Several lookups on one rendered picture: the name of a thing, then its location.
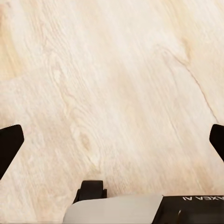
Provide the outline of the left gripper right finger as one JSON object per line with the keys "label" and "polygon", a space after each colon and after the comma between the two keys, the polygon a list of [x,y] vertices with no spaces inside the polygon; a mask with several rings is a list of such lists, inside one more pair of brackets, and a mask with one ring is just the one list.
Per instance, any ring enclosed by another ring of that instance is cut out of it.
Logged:
{"label": "left gripper right finger", "polygon": [[210,132],[209,141],[224,162],[224,126],[214,124]]}

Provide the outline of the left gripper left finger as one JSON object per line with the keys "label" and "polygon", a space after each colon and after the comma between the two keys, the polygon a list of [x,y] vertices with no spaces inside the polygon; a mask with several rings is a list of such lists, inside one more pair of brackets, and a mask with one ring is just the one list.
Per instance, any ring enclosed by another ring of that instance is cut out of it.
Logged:
{"label": "left gripper left finger", "polygon": [[20,124],[0,129],[0,180],[24,142]]}

